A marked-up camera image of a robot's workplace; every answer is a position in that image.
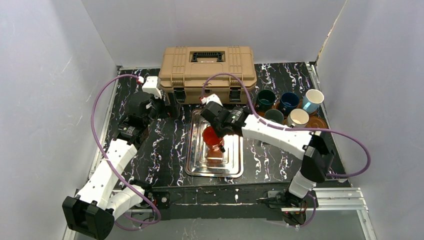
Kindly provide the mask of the orange cup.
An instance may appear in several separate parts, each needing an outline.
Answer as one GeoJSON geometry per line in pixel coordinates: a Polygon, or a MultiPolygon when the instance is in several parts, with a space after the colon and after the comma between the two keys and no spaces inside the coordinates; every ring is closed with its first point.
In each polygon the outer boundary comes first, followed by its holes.
{"type": "Polygon", "coordinates": [[[202,132],[202,138],[209,151],[224,153],[225,142],[223,137],[218,137],[212,126],[207,126],[202,132]]]}

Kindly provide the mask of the brown wooden coaster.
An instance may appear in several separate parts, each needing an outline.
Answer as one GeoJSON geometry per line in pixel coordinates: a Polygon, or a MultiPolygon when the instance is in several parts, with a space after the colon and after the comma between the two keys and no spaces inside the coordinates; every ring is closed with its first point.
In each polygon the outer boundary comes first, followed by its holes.
{"type": "Polygon", "coordinates": [[[282,111],[282,108],[281,108],[281,106],[280,106],[280,105],[281,105],[281,102],[280,102],[280,101],[277,101],[277,102],[274,104],[273,108],[281,112],[281,111],[282,111]]]}
{"type": "MultiPolygon", "coordinates": [[[[300,101],[299,101],[299,104],[297,105],[297,109],[301,109],[302,108],[302,104],[303,104],[303,100],[301,99],[300,101]]],[[[318,112],[319,112],[319,110],[320,110],[320,107],[318,107],[314,112],[311,112],[311,113],[309,113],[309,116],[311,117],[311,116],[315,116],[318,112]]]]}
{"type": "Polygon", "coordinates": [[[255,112],[261,116],[264,117],[265,116],[265,112],[268,110],[265,106],[263,106],[262,104],[259,103],[255,103],[254,104],[254,110],[255,112]]]}
{"type": "Polygon", "coordinates": [[[320,128],[320,129],[328,129],[327,122],[318,116],[310,116],[309,121],[305,126],[306,128],[320,128]]]}

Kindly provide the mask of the teal cup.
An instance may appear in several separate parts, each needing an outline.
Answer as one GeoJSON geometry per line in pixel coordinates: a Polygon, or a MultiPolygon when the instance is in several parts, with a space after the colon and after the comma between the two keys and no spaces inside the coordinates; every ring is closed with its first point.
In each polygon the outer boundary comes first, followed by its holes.
{"type": "Polygon", "coordinates": [[[270,110],[276,101],[276,94],[269,89],[263,89],[258,92],[255,101],[256,112],[263,112],[270,110]]]}

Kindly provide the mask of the dark grey cup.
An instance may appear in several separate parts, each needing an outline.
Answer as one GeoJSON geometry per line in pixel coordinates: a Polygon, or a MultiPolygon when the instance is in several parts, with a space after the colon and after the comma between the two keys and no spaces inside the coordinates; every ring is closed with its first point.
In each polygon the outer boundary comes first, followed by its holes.
{"type": "Polygon", "coordinates": [[[272,122],[278,123],[278,124],[282,124],[284,122],[284,115],[281,111],[279,111],[278,109],[269,109],[264,113],[263,116],[265,119],[270,120],[272,122]]]}

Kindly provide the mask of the navy blue cup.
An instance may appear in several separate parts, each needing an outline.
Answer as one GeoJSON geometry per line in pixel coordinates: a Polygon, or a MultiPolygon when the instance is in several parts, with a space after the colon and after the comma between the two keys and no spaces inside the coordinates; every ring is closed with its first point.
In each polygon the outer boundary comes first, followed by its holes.
{"type": "Polygon", "coordinates": [[[281,95],[277,109],[287,117],[300,103],[299,97],[293,92],[285,92],[281,95]]]}

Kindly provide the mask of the cream cup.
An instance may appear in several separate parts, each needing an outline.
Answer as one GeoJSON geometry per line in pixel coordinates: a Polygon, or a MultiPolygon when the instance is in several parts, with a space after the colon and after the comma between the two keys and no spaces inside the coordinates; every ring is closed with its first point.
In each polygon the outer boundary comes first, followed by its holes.
{"type": "Polygon", "coordinates": [[[305,110],[296,108],[289,113],[286,119],[286,125],[290,128],[304,128],[309,120],[310,116],[305,110]]]}

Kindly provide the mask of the white cup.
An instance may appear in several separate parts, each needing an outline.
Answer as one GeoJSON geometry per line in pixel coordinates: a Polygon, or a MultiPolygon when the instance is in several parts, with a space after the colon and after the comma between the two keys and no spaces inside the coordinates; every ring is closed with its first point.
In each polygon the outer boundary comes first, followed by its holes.
{"type": "Polygon", "coordinates": [[[324,101],[324,94],[317,89],[309,89],[302,99],[301,109],[308,114],[315,112],[324,101]]]}

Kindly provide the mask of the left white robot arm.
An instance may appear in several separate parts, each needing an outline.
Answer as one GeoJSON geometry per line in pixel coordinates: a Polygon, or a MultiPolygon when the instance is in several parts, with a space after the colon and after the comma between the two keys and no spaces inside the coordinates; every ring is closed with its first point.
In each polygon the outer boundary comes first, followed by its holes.
{"type": "Polygon", "coordinates": [[[104,159],[74,197],[68,196],[62,209],[70,230],[104,240],[115,220],[137,204],[145,202],[152,185],[133,179],[122,191],[112,195],[130,160],[149,136],[149,125],[170,113],[160,93],[137,92],[129,99],[125,115],[113,133],[104,159]]]}

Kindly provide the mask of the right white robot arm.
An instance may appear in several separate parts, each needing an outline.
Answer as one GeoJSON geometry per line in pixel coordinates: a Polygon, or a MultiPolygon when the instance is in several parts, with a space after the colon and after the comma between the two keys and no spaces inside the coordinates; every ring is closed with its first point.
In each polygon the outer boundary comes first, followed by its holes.
{"type": "Polygon", "coordinates": [[[215,100],[201,100],[200,115],[207,120],[215,134],[222,138],[237,135],[255,139],[278,147],[302,161],[285,192],[287,198],[303,199],[318,183],[327,179],[335,152],[318,130],[291,128],[261,116],[255,116],[246,108],[228,110],[215,100]]]}

